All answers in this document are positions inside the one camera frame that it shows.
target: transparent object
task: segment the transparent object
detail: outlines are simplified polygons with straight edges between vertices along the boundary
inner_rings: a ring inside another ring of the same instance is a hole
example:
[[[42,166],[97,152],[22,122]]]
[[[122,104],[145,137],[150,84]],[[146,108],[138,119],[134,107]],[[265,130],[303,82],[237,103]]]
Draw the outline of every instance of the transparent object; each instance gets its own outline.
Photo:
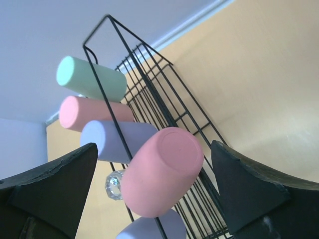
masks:
[[[124,171],[124,169],[114,171],[106,177],[105,190],[108,197],[113,200],[122,200],[121,179],[124,174]]]

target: wooden surface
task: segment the wooden surface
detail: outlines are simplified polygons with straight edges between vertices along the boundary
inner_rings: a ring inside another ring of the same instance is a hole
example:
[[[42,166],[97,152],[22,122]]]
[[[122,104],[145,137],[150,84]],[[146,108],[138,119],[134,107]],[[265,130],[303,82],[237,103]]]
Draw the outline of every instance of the wooden surface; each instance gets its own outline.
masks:
[[[319,1],[236,0],[161,53],[230,146],[319,182],[318,42]],[[79,146],[79,133],[58,122],[47,138],[49,160]],[[98,163],[78,239],[114,238],[129,223],[123,203],[104,191],[109,172]]]

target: metal rack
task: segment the metal rack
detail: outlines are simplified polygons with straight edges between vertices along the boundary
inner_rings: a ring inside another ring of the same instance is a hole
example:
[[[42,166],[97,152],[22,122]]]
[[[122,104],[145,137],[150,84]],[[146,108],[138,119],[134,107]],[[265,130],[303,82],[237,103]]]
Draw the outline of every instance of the metal rack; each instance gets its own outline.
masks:
[[[106,21],[118,34],[128,55],[115,70],[126,74],[128,88],[122,103],[127,104],[133,111],[136,121],[149,122],[158,129],[165,127],[182,127],[190,131],[203,146],[210,148],[213,139],[226,141],[209,119],[204,109],[192,95],[182,78],[174,69],[173,64],[146,42],[127,29],[110,15],[104,16],[83,43],[83,49],[91,65],[96,81],[110,110],[115,127],[122,140],[128,156],[132,155],[125,142],[119,124],[110,107],[107,96],[94,69],[94,62],[98,64],[97,55],[87,46],[88,42]],[[130,47],[123,37],[124,33],[134,38],[134,47]],[[110,163],[115,171],[116,165]],[[185,196],[174,206],[183,218],[189,239],[229,239],[232,236],[223,219],[223,211],[219,202],[219,194],[213,183],[214,174],[210,161],[210,151],[205,154],[205,163],[196,182]],[[127,208],[131,220],[134,217]],[[158,218],[155,219],[163,239],[168,237]]]

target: pink cup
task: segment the pink cup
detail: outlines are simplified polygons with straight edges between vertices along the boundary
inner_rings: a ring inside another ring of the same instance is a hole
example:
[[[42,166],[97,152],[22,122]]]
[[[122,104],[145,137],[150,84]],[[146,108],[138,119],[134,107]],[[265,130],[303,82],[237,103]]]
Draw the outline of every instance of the pink cup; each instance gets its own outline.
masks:
[[[130,107],[114,102],[110,105],[118,121],[134,121]],[[112,120],[112,117],[104,101],[68,96],[61,104],[59,120],[63,128],[81,132],[92,120]]]
[[[123,200],[142,217],[159,217],[190,189],[203,162],[195,136],[181,128],[162,129],[139,149],[125,170]]]

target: green cup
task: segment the green cup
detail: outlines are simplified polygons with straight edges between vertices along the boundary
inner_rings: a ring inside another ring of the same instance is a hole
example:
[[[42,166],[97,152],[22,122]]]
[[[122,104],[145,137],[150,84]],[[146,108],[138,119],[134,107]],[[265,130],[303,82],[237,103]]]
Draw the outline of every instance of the green cup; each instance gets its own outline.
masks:
[[[126,92],[125,75],[104,66],[93,65],[108,100],[120,102]],[[89,98],[104,99],[88,61],[72,56],[64,57],[58,66],[56,81],[59,85]]]

